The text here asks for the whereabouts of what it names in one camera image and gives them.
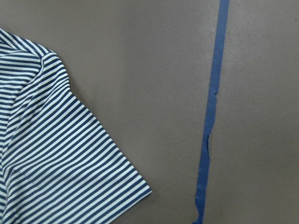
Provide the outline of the blue white striped polo shirt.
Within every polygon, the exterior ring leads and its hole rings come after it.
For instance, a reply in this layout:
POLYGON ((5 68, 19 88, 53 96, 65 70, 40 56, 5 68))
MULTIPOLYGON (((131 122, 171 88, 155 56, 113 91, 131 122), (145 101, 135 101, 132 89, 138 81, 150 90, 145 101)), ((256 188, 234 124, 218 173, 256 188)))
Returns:
POLYGON ((108 224, 151 192, 56 52, 2 30, 1 223, 108 224))

